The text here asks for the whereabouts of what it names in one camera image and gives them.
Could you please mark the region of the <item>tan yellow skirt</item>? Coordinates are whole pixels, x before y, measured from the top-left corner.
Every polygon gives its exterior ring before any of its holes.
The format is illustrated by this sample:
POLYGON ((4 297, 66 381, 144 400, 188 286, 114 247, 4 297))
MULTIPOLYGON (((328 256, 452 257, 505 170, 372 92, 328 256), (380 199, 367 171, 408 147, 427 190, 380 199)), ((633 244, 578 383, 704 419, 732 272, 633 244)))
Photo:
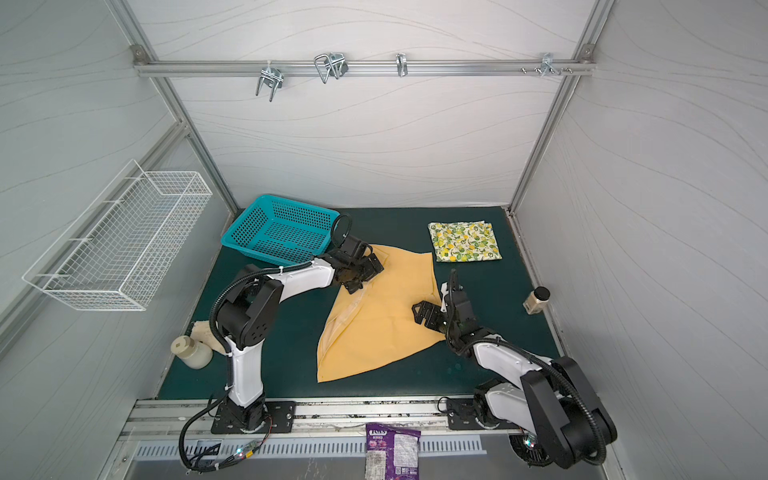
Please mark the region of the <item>tan yellow skirt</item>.
POLYGON ((436 304, 430 253, 375 245, 384 270, 354 294, 341 288, 317 345, 316 379, 330 382, 375 370, 442 342, 414 320, 412 306, 436 304))

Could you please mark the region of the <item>lemon print skirt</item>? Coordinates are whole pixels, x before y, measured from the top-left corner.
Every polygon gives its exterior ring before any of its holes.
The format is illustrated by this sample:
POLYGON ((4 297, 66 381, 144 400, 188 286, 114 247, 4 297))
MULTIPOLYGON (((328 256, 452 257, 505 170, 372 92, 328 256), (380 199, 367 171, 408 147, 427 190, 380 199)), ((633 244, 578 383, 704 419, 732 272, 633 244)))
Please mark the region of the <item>lemon print skirt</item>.
POLYGON ((428 224, 435 259, 440 263, 501 260, 491 223, 485 221, 428 224))

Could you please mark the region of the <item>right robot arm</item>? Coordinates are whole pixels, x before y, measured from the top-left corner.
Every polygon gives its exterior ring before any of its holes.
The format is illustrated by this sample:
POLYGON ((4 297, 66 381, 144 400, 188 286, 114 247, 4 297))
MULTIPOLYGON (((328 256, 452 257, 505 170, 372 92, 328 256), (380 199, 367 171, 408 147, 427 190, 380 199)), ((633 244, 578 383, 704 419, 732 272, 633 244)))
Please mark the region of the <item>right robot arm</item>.
POLYGON ((529 466, 602 465, 618 432, 579 364, 568 356, 538 356, 483 327, 457 272, 442 285, 440 298, 438 304, 414 304, 415 323, 441 334, 454 354, 495 375, 470 399, 438 400, 449 428, 511 429, 512 449, 529 466))

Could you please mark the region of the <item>green table mat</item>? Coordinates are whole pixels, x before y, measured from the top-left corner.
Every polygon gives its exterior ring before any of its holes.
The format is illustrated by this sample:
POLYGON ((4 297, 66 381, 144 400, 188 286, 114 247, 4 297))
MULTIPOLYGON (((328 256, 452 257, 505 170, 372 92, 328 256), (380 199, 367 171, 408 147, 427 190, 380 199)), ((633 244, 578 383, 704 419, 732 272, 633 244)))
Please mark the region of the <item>green table mat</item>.
MULTIPOLYGON (((456 265, 481 325, 533 353, 559 352, 545 317, 526 313, 533 289, 505 211, 487 208, 346 209, 352 233, 372 243, 417 253, 433 250, 431 222, 485 221, 492 225, 501 260, 456 265)), ((331 382, 316 379, 316 349, 339 288, 313 290, 284 303, 263 350, 262 379, 270 398, 394 397, 470 394, 492 373, 454 355, 445 343, 379 369, 331 382)))

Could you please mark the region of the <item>teal plastic basket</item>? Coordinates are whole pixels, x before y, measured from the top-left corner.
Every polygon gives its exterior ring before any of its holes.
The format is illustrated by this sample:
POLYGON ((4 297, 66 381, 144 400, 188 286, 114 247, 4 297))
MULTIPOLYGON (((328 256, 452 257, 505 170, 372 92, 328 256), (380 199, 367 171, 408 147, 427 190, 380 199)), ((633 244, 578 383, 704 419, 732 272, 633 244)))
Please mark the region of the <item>teal plastic basket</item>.
POLYGON ((334 210, 262 195, 234 220, 221 244, 272 265, 302 264, 325 252, 338 217, 334 210))

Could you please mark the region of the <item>tan bottle black cap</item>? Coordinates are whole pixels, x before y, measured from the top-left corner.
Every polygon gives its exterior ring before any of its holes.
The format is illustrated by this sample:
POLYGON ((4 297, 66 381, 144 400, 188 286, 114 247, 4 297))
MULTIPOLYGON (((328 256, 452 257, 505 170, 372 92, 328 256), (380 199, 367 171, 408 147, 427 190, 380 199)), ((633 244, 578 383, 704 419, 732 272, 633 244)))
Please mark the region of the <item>tan bottle black cap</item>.
POLYGON ((535 287, 523 302, 523 308, 528 315, 541 313, 551 298, 551 292, 547 287, 535 287))

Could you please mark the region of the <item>beige knit glove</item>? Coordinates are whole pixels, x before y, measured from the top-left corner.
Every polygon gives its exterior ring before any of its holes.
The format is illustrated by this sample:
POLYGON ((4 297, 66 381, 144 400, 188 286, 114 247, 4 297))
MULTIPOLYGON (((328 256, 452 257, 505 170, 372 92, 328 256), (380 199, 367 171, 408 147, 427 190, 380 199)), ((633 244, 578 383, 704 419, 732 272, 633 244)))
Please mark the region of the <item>beige knit glove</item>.
POLYGON ((207 321, 195 321, 192 324, 192 329, 189 336, 193 340, 208 346, 212 351, 215 351, 221 355, 227 354, 224 346, 212 333, 211 327, 207 321))

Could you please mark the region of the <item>metal u-bolt clamp middle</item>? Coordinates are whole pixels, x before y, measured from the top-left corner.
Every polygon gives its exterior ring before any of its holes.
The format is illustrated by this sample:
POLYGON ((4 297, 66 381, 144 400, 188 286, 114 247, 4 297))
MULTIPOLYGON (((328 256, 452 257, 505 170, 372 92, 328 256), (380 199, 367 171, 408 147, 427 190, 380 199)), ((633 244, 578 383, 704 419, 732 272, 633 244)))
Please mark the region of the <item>metal u-bolt clamp middle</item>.
POLYGON ((323 84, 327 84, 330 78, 338 80, 349 71, 345 55, 338 52, 319 54, 313 64, 323 84))

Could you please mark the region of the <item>metal u-bolt clamp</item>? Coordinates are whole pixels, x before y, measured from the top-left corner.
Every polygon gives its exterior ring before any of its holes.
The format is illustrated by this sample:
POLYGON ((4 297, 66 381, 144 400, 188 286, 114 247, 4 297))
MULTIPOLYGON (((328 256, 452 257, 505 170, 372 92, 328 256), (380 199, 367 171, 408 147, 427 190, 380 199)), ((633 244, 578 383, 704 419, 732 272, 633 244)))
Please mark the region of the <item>metal u-bolt clamp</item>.
POLYGON ((269 101, 272 102, 276 92, 282 88, 284 83, 283 73, 268 64, 260 71, 260 75, 255 88, 255 95, 259 96, 262 92, 269 93, 269 101))
POLYGON ((313 64, 323 84, 327 84, 330 78, 338 80, 349 71, 345 55, 338 52, 319 54, 313 64))

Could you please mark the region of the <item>metal u-bolt clamp left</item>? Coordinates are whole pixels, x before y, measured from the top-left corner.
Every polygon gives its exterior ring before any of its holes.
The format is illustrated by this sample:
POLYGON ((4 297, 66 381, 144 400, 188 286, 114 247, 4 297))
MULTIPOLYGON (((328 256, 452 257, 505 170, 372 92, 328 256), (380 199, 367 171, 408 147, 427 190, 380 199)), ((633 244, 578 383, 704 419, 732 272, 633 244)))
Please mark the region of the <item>metal u-bolt clamp left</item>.
POLYGON ((262 92, 269 93, 269 101, 272 102, 276 92, 282 88, 284 83, 283 73, 268 64, 260 71, 260 75, 255 88, 255 95, 259 96, 262 92))

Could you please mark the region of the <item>small metal hook clamp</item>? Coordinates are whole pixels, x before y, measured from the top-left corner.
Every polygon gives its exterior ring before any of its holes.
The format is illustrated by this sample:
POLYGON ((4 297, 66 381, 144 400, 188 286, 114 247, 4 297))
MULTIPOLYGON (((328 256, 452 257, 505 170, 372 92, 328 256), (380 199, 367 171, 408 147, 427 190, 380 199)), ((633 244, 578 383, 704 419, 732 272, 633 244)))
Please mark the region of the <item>small metal hook clamp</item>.
POLYGON ((399 78, 404 78, 408 75, 407 57, 404 53, 397 53, 395 56, 396 70, 399 78))

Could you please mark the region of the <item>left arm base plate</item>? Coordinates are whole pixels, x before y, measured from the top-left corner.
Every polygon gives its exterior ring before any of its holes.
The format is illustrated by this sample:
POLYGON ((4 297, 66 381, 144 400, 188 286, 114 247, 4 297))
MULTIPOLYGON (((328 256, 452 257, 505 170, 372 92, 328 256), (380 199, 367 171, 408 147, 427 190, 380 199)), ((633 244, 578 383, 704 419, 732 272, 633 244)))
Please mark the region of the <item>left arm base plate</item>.
POLYGON ((294 401, 257 401, 243 407, 227 399, 217 408, 212 434, 290 433, 293 428, 294 401))

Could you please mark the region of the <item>aluminium front rail frame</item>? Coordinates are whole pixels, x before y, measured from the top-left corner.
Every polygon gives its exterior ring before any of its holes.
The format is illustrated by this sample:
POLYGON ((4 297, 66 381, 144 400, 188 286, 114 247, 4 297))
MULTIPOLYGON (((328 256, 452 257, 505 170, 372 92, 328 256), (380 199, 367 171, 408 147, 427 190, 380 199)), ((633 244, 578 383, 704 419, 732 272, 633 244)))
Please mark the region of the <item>aluminium front rail frame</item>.
MULTIPOLYGON (((451 395, 451 398, 472 398, 471 395, 451 395)), ((331 437, 354 436, 365 433, 367 423, 387 424, 419 430, 425 435, 459 434, 477 431, 481 434, 520 435, 518 430, 464 430, 448 428, 447 417, 437 409, 441 396, 396 397, 317 397, 297 399, 269 399, 268 401, 294 401, 296 410, 290 433, 271 433, 277 437, 331 437)), ((139 400, 133 406, 119 434, 124 441, 176 440, 185 423, 208 406, 202 400, 139 400)), ((202 439, 258 439, 263 434, 219 435, 211 433, 216 410, 194 421, 185 434, 187 440, 202 439)))

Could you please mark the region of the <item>metal bracket right end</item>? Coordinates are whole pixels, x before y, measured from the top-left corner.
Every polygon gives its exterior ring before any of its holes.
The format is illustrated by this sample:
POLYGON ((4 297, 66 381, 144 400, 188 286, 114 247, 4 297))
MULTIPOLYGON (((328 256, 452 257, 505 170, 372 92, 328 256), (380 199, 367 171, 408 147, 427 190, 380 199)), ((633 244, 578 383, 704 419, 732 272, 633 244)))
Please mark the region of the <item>metal bracket right end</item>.
POLYGON ((521 67, 520 72, 523 75, 536 75, 538 77, 562 77, 568 76, 572 73, 572 69, 565 66, 559 67, 554 62, 554 57, 551 53, 545 53, 540 61, 540 64, 536 67, 526 68, 521 67))

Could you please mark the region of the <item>aluminium crossbar rail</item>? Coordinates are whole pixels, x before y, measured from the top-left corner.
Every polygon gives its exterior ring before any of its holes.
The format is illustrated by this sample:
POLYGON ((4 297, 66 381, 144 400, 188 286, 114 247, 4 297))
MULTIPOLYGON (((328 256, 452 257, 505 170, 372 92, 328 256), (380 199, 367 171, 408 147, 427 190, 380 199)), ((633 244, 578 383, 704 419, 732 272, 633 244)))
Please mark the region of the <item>aluminium crossbar rail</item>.
MULTIPOLYGON (((521 67, 532 68, 541 59, 533 60, 415 60, 407 58, 406 77, 495 77, 523 75, 521 67)), ((597 68, 594 62, 578 62, 554 59, 559 67, 569 67, 568 76, 590 76, 597 68)), ((195 77, 257 77, 270 64, 286 78, 317 78, 319 75, 312 60, 281 61, 154 61, 136 64, 134 70, 145 78, 195 78, 195 77)), ((347 60, 347 78, 399 78, 395 59, 347 60)))

